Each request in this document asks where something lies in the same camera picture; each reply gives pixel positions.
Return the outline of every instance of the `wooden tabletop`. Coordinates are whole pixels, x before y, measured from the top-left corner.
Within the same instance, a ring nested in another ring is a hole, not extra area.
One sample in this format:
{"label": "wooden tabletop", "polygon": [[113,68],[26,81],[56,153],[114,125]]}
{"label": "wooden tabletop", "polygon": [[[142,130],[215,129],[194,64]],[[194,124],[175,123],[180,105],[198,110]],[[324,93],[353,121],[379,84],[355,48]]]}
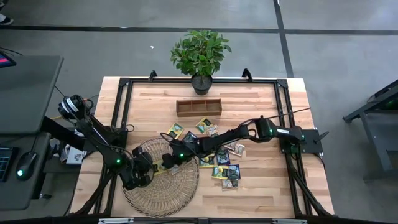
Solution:
{"label": "wooden tabletop", "polygon": [[[104,77],[103,80],[95,116],[104,125],[111,123],[119,78]],[[287,82],[293,111],[309,107],[303,79],[288,78]],[[201,117],[178,118],[175,112],[176,101],[215,98],[221,98],[223,112],[221,116],[209,116],[208,119],[218,125],[221,133],[250,118],[277,115],[272,85],[214,83],[206,96],[198,96],[190,83],[135,83],[127,118],[127,124],[133,124],[135,131],[129,134],[126,149],[134,149],[145,140],[159,137],[159,133],[166,132],[173,123],[183,126],[184,133],[191,131],[199,135],[195,125]],[[121,103],[118,124],[123,105],[124,100]],[[295,113],[294,118],[296,125],[303,129],[314,127],[310,110]],[[272,120],[276,125],[279,124],[277,118]],[[243,140],[240,143],[246,146],[242,158],[230,156],[231,163],[239,164],[241,168],[239,188],[222,191],[221,181],[211,178],[211,169],[200,169],[200,181],[193,200],[171,217],[294,217],[286,161],[280,153],[279,140],[273,139],[262,144]],[[308,187],[323,207],[333,213],[325,171],[319,158],[312,154],[304,154],[303,164]],[[71,212],[81,208],[94,192],[100,179],[101,168],[102,157],[98,152],[83,161]],[[304,212],[302,191],[299,187],[297,189],[300,208]],[[106,205],[107,191],[106,189],[101,210]],[[112,216],[143,216],[124,198],[119,178]]]}

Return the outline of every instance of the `potted plant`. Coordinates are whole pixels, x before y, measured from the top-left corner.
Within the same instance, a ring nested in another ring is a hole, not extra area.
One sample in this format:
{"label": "potted plant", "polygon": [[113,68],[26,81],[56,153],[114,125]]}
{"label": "potted plant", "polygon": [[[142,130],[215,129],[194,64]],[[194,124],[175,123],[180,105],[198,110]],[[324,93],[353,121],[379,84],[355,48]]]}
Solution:
{"label": "potted plant", "polygon": [[231,47],[224,44],[229,40],[210,30],[192,30],[185,36],[189,37],[175,44],[170,59],[181,73],[192,76],[195,92],[205,95],[213,83],[211,76],[220,69],[224,49],[232,52]]}

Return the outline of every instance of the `woven basket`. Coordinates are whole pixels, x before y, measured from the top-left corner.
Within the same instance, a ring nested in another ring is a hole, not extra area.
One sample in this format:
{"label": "woven basket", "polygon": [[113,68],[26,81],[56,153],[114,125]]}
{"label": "woven basket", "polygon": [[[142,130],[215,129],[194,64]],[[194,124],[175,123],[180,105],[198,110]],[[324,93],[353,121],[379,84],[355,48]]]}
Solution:
{"label": "woven basket", "polygon": [[[151,139],[141,144],[153,161],[162,159],[172,148],[163,138]],[[156,175],[147,187],[126,190],[124,196],[138,212],[159,218],[179,212],[188,205],[198,187],[199,168],[196,159],[181,165],[181,172],[171,175],[169,171]]]}

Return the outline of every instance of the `computer mouse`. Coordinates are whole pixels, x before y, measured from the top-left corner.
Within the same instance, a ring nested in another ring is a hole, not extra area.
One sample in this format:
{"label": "computer mouse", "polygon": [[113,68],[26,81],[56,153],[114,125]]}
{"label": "computer mouse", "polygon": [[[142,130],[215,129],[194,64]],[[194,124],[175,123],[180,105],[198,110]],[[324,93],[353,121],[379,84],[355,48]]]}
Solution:
{"label": "computer mouse", "polygon": [[29,180],[34,171],[34,165],[36,161],[36,152],[25,152],[21,155],[17,163],[17,179],[21,181]]}

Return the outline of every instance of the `keyboard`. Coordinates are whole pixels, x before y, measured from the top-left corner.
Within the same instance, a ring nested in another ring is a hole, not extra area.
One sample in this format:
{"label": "keyboard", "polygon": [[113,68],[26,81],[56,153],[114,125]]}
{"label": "keyboard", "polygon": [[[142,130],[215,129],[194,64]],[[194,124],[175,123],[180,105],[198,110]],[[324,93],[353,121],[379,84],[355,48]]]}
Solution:
{"label": "keyboard", "polygon": [[0,147],[0,182],[7,181],[7,175],[17,153],[16,147]]}

